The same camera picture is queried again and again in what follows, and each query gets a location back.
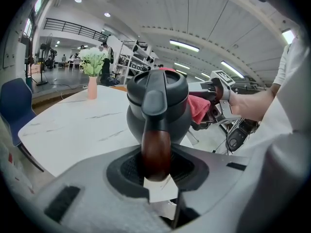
kettle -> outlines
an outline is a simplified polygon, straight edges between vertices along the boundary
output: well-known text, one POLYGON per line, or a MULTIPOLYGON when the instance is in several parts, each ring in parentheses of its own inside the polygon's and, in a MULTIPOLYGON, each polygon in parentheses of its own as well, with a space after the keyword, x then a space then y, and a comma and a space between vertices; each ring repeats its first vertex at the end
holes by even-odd
POLYGON ((180 144, 191 124, 186 78, 169 70, 151 70, 127 85, 127 124, 139 143, 145 177, 160 181, 170 172, 171 143, 180 144))

fan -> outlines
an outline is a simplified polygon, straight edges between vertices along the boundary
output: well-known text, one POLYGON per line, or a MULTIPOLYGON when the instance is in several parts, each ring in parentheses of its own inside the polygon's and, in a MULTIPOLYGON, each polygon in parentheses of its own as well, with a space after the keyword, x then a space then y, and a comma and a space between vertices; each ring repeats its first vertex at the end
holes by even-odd
POLYGON ((46 84, 48 81, 45 80, 43 81, 42 79, 42 71, 44 69, 44 65, 45 65, 45 60, 47 60, 48 56, 49 56, 49 51, 51 48, 51 42, 52 42, 52 34, 50 34, 47 38, 47 42, 44 44, 42 43, 40 46, 40 51, 41 51, 41 60, 40 60, 40 74, 41 74, 41 81, 38 82, 36 85, 43 85, 46 84))

kettle handle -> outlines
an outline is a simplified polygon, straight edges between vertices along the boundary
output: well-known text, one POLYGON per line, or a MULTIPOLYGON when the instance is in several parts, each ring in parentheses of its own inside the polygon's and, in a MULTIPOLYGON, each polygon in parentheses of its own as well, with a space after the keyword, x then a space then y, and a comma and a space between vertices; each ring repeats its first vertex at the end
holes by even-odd
POLYGON ((164 180, 171 165, 171 138, 166 120, 167 98, 164 72, 150 72, 141 111, 145 118, 141 153, 145 177, 164 180))

white sleeve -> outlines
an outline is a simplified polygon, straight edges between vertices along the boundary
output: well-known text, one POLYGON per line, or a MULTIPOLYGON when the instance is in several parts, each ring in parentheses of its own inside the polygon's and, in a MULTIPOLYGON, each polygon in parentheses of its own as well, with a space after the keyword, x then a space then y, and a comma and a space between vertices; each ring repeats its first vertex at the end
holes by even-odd
POLYGON ((280 60, 280 65, 278 67, 277 75, 273 83, 282 85, 285 80, 286 60, 287 60, 289 48, 290 48, 290 44, 286 45, 284 48, 284 51, 283 51, 283 54, 280 60))

white table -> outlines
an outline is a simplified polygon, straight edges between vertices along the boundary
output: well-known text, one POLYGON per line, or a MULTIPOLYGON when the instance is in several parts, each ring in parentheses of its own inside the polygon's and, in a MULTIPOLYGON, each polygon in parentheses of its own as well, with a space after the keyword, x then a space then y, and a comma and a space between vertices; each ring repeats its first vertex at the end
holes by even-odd
MULTIPOLYGON (((126 122, 126 92, 102 85, 97 88, 97 99, 89 100, 87 90, 76 93, 37 115, 18 132, 30 154, 55 177, 83 159, 138 144, 126 122)), ((192 148, 186 136, 181 144, 192 148)), ((174 186, 170 180, 166 187, 174 186)), ((162 191, 163 186, 157 183, 162 191)), ((162 200, 161 194, 154 192, 156 200, 162 200)))

